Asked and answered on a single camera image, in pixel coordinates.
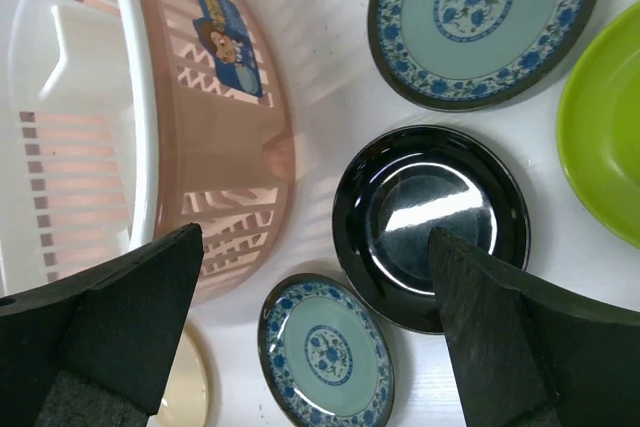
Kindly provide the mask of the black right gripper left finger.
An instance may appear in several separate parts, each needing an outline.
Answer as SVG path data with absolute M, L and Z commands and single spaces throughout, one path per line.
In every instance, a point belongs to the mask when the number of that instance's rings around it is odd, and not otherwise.
M 4 426 L 144 426 L 203 260 L 199 225 L 1 300 Z

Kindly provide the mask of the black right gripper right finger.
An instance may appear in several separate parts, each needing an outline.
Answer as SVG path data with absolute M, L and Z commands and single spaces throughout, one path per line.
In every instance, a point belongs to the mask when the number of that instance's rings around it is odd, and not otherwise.
M 429 236 L 439 316 L 469 426 L 636 426 L 639 314 Z

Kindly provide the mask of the cream translucent plate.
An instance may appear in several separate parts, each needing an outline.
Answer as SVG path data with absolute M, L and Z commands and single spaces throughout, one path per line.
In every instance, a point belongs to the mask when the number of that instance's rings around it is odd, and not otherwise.
M 206 426 L 214 415 L 215 369 L 205 339 L 185 324 L 158 413 L 149 426 Z

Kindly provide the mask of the black glossy plate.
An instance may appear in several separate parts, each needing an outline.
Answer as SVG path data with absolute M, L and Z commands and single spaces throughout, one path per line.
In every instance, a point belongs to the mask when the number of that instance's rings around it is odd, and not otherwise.
M 344 171 L 332 233 L 351 287 L 374 312 L 410 331 L 439 334 L 428 253 L 441 227 L 526 269 L 530 218 L 515 177 L 488 147 L 445 126 L 392 130 Z

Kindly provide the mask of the small blue floral plate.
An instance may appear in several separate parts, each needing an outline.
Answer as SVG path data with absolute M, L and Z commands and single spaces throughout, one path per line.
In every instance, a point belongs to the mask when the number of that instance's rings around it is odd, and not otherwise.
M 296 426 L 384 426 L 392 413 L 392 357 L 366 307 L 335 280 L 313 273 L 280 281 L 261 308 L 260 365 Z

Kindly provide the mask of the green plastic plate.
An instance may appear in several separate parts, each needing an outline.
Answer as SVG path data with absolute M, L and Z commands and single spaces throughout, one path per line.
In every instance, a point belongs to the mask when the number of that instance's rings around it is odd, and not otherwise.
M 605 227 L 639 245 L 639 4 L 589 44 L 560 98 L 556 140 L 574 193 Z

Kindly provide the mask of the large blue floral plate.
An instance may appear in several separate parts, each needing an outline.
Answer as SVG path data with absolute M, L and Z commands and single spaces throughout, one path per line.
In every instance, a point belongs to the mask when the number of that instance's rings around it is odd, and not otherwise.
M 387 84 L 462 112 L 535 85 L 570 52 L 597 0 L 369 0 L 367 33 Z

